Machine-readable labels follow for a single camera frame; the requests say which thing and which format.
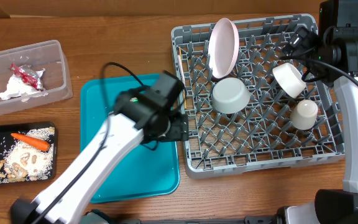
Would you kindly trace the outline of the orange carrot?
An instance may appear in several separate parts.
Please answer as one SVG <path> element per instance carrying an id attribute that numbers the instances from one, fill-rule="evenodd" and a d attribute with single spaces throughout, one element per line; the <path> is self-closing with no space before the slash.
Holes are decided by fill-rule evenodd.
<path id="1" fill-rule="evenodd" d="M 19 134 L 19 133 L 11 133 L 11 136 L 14 139 L 20 140 L 32 147 L 34 147 L 38 150 L 44 151 L 44 152 L 48 151 L 50 148 L 50 144 L 47 141 L 44 141 L 42 139 L 33 138 L 33 137 L 26 136 L 26 135 Z"/>

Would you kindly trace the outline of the white plastic fork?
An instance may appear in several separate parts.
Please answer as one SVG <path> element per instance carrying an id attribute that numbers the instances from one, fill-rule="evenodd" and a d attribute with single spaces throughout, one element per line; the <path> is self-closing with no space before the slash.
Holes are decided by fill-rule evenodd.
<path id="1" fill-rule="evenodd" d="M 184 71 L 183 71 L 183 65 L 182 65 L 181 56 L 178 55 L 177 59 L 178 59 L 178 68 L 179 68 L 179 71 L 180 71 L 181 80 L 182 80 L 183 84 L 185 85 L 185 74 L 184 74 Z"/>

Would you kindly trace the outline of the white napkin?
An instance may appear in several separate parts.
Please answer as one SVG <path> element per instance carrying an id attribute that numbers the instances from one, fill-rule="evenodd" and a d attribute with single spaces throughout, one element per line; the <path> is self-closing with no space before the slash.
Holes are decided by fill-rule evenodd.
<path id="1" fill-rule="evenodd" d="M 0 92 L 0 99 L 9 100 L 11 98 L 32 95 L 40 92 L 41 91 L 37 91 L 29 85 L 23 83 L 9 83 L 8 81 L 6 90 L 4 92 Z"/>

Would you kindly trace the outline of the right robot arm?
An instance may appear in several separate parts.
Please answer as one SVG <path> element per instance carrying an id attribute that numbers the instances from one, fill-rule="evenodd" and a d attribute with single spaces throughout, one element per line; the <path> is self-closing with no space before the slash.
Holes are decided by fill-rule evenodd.
<path id="1" fill-rule="evenodd" d="M 310 203 L 280 208 L 273 223 L 358 223 L 358 1 L 322 2 L 318 29 L 299 28 L 272 72 L 290 97 L 310 82 L 333 88 L 344 126 L 343 188 L 321 189 Z"/>

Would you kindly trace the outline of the white paper cup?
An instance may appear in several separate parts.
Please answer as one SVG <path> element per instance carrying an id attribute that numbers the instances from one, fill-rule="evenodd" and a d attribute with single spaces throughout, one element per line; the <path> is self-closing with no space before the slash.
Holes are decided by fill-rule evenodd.
<path id="1" fill-rule="evenodd" d="M 300 101 L 291 112 L 290 121 L 296 129 L 307 130 L 314 126 L 318 105 L 311 100 Z"/>

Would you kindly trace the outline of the wooden chopstick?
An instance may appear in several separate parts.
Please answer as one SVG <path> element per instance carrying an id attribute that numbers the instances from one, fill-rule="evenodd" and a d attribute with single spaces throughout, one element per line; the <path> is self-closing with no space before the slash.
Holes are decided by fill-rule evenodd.
<path id="1" fill-rule="evenodd" d="M 181 59 L 182 59 L 182 54 L 181 54 L 181 48 L 179 47 L 179 54 L 181 56 Z M 186 89 L 186 86 L 184 85 L 185 87 L 185 90 L 184 90 L 184 93 L 183 93 L 183 105 L 184 105 L 184 109 L 186 109 L 187 107 L 187 104 L 186 104 L 186 94 L 187 94 L 187 89 Z"/>

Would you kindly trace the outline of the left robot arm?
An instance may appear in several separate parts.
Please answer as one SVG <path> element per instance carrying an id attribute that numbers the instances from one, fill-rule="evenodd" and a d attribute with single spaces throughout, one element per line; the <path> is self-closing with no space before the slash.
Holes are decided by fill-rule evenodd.
<path id="1" fill-rule="evenodd" d="M 91 198 L 137 146 L 188 139 L 188 117 L 173 111 L 183 82 L 164 71 L 152 86 L 121 92 L 99 131 L 66 171 L 33 201 L 17 199 L 12 223 L 79 223 Z"/>

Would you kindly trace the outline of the white round plate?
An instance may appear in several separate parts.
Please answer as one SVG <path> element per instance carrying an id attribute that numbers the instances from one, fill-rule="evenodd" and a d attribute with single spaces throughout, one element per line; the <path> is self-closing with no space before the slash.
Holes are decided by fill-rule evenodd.
<path id="1" fill-rule="evenodd" d="M 213 27 L 208 45 L 209 68 L 215 78 L 229 75 L 239 54 L 239 33 L 236 25 L 222 18 Z"/>

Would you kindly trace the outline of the red foil wrapper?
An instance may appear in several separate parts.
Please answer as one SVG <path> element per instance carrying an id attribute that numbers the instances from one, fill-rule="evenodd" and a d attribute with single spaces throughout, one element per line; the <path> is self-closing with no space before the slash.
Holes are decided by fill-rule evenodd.
<path id="1" fill-rule="evenodd" d="M 21 65 L 17 66 L 12 63 L 10 70 L 12 76 L 9 79 L 9 83 L 23 83 L 31 86 L 37 91 L 44 91 L 44 85 L 41 81 L 41 78 L 45 72 L 45 69 L 33 70 L 31 65 Z"/>

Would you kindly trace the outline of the grey bowl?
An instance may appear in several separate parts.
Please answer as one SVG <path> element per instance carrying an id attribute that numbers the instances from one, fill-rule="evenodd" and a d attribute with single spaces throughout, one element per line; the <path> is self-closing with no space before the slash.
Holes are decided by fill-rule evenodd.
<path id="1" fill-rule="evenodd" d="M 225 78 L 217 82 L 212 92 L 213 108 L 225 114 L 233 114 L 244 109 L 250 101 L 250 91 L 237 78 Z"/>

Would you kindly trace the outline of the white ceramic bowl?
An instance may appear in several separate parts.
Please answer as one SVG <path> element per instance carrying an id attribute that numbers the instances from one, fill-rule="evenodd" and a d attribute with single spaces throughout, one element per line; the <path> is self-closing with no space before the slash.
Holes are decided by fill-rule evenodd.
<path id="1" fill-rule="evenodd" d="M 292 98 L 296 98 L 306 88 L 301 73 L 290 63 L 275 67 L 272 73 L 282 90 Z"/>

